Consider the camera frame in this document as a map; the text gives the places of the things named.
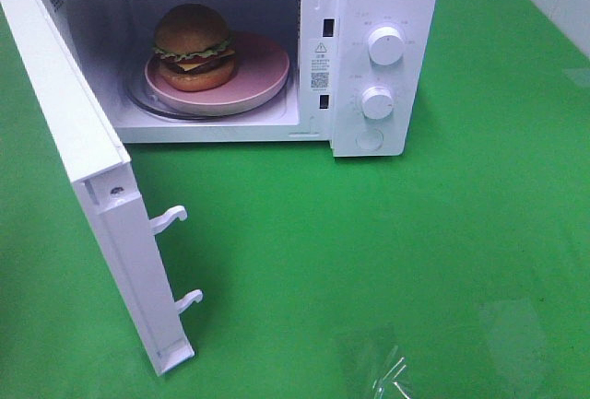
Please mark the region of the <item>clear plastic wrapper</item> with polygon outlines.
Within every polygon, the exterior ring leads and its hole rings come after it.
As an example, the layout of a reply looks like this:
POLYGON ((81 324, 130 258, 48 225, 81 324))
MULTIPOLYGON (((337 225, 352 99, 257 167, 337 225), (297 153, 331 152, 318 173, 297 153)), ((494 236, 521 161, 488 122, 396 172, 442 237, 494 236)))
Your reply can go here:
POLYGON ((388 371, 378 378, 372 386, 372 399, 412 399, 414 397, 409 384, 405 381, 407 374, 406 358, 399 358, 388 371))

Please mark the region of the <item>white microwave door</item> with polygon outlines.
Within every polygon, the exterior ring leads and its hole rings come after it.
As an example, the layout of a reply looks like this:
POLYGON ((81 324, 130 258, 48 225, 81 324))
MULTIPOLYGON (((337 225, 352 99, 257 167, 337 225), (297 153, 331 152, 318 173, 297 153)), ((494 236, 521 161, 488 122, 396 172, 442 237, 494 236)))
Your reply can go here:
POLYGON ((175 300, 156 235, 183 206, 149 218, 131 159, 50 15, 50 0, 1 0, 66 174, 148 358, 161 375, 194 355, 180 315, 203 298, 175 300))

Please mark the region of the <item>white microwave oven body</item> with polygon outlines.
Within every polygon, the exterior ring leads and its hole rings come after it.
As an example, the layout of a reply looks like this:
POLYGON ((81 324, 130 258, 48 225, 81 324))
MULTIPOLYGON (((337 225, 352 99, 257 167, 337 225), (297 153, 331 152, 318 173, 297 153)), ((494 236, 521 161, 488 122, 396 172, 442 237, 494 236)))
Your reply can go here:
POLYGON ((436 0, 50 0, 50 15, 122 143, 320 140, 338 157, 393 156, 404 149, 436 0), (291 61, 294 124, 188 122, 137 107, 125 80, 143 72, 159 18, 177 4, 216 9, 235 31, 277 41, 291 61), (405 38, 402 58, 375 64, 367 39, 393 24, 405 38), (370 87, 392 92, 393 112, 366 118, 360 97, 370 87), (358 148, 368 129, 383 133, 376 151, 358 148))

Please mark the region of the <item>pink plastic plate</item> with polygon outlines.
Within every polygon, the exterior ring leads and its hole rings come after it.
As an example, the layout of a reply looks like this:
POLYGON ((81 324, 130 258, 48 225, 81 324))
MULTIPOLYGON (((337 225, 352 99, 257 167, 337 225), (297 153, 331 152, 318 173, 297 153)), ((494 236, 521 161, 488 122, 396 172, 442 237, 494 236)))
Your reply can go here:
POLYGON ((238 31, 234 34, 236 67, 229 81, 216 88, 188 92, 169 85, 157 63, 146 63, 144 76, 159 101, 180 114, 222 117, 246 112, 273 99, 289 75, 288 53, 267 36, 238 31))

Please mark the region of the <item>upper white control knob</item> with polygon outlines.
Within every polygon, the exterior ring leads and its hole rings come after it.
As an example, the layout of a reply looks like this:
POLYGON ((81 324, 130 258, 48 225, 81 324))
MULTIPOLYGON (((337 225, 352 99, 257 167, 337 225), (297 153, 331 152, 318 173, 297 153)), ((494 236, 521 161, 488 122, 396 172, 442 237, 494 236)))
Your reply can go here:
POLYGON ((368 53, 377 65, 392 65, 399 61, 405 51, 405 38, 393 24, 375 28, 368 36, 368 53))

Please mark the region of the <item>green table mat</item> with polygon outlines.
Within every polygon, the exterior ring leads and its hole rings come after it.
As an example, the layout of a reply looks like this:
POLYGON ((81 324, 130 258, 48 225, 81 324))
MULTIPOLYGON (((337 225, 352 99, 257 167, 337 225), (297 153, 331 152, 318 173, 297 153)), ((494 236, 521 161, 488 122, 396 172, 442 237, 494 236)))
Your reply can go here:
POLYGON ((589 62, 528 0, 437 0, 402 156, 131 145, 196 356, 157 376, 1 29, 1 394, 589 394, 589 62))

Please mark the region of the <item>round door release button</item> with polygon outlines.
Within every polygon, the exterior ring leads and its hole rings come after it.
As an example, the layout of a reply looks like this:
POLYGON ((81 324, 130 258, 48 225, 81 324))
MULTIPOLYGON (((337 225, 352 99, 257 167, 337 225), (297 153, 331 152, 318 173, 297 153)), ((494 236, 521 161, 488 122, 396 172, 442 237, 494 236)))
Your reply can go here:
POLYGON ((383 133, 375 128, 368 129, 356 137, 358 148, 364 151, 376 151, 382 147, 383 142, 383 133))

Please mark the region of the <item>burger with lettuce and cheese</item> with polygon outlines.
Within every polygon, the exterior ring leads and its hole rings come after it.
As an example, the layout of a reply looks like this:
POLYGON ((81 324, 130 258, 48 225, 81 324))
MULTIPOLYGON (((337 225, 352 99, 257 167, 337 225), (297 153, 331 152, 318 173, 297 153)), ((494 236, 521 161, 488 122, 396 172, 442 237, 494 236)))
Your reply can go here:
POLYGON ((199 4, 174 7, 159 21, 153 53, 158 72, 180 91, 219 87, 235 69, 235 51, 225 19, 199 4))

